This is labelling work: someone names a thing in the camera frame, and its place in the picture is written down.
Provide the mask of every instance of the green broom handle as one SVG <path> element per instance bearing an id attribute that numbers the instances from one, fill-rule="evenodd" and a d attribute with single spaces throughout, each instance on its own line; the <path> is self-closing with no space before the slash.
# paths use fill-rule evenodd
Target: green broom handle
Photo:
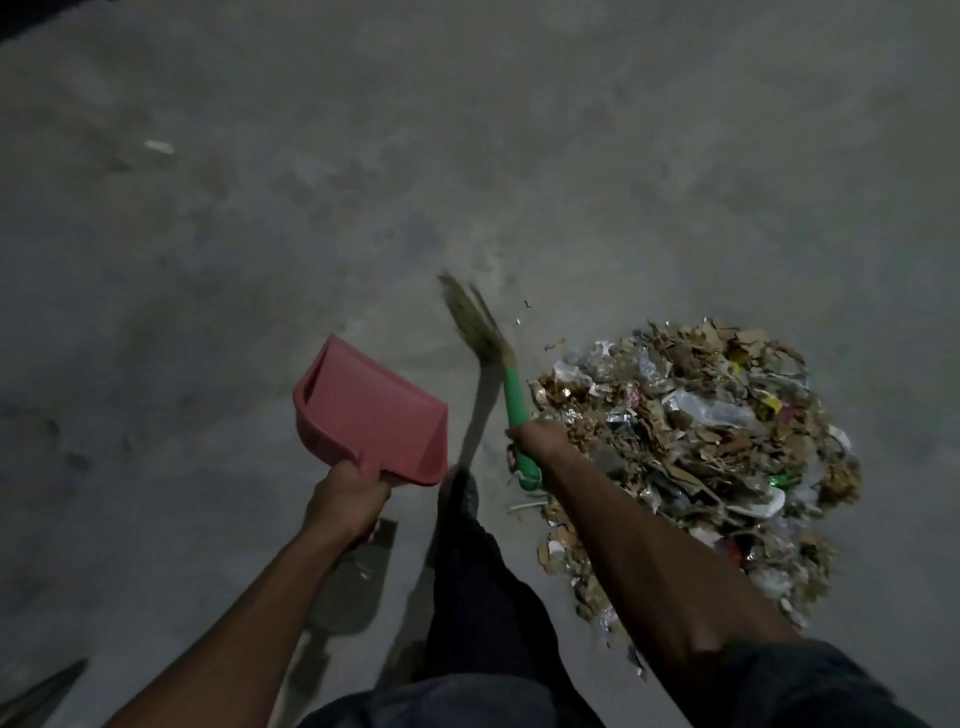
<path id="1" fill-rule="evenodd" d="M 523 425 L 527 421 L 527 404 L 523 399 L 520 377 L 516 369 L 504 369 L 503 395 L 507 400 L 507 422 L 510 423 L 510 427 Z M 543 487 L 537 463 L 519 449 L 516 451 L 516 471 L 520 475 L 520 487 L 523 490 L 538 491 Z"/>

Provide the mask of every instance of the pants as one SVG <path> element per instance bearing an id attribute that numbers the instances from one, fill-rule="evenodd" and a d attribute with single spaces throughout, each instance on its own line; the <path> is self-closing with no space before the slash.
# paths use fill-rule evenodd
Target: pants
<path id="1" fill-rule="evenodd" d="M 480 672 L 528 678 L 553 693 L 559 712 L 602 726 L 570 682 L 540 598 L 507 569 L 493 536 L 463 511 L 453 490 L 437 534 L 434 617 L 419 677 Z"/>

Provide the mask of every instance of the gray floor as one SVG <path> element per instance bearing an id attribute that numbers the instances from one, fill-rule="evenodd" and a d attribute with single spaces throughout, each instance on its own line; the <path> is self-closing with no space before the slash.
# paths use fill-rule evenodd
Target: gray floor
<path id="1" fill-rule="evenodd" d="M 808 353 L 867 475 L 827 523 L 811 632 L 955 723 L 951 5 L 91 1 L 4 43 L 2 693 L 89 655 L 51 725 L 95 726 L 249 583 L 324 473 L 289 391 L 329 333 L 448 401 L 455 451 L 477 371 L 436 293 L 450 266 L 528 373 L 546 342 L 648 318 Z M 481 518 L 575 683 L 611 728 L 683 724 L 505 514 L 503 425 Z M 379 610 L 330 640 L 318 701 L 422 626 L 434 496 L 389 503 Z"/>

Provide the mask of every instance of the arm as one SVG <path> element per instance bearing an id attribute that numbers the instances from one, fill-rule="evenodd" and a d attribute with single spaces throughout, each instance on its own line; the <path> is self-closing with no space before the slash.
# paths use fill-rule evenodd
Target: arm
<path id="1" fill-rule="evenodd" d="M 210 630 L 106 728 L 263 728 L 324 576 L 376 522 L 390 488 L 337 464 L 300 533 Z"/>
<path id="2" fill-rule="evenodd" d="M 694 725 L 710 723 L 704 696 L 723 647 L 800 639 L 742 572 L 611 483 L 561 425 L 508 434 L 540 464 L 624 627 Z"/>

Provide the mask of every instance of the broom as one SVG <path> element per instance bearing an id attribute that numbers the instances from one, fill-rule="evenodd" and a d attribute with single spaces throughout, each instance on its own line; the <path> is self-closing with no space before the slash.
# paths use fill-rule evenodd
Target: broom
<path id="1" fill-rule="evenodd" d="M 460 335 L 473 349 L 481 365 L 499 364 L 503 367 L 503 395 L 507 401 L 507 421 L 510 427 L 522 425 L 527 421 L 527 407 L 523 399 L 523 390 L 520 388 L 520 377 L 516 373 L 514 348 L 500 331 L 476 286 L 470 287 L 476 299 L 475 303 L 460 281 L 448 272 L 444 271 L 439 278 L 444 290 L 446 307 L 450 310 Z M 541 488 L 540 468 L 529 456 L 519 450 L 516 453 L 516 472 L 523 490 L 536 491 Z"/>

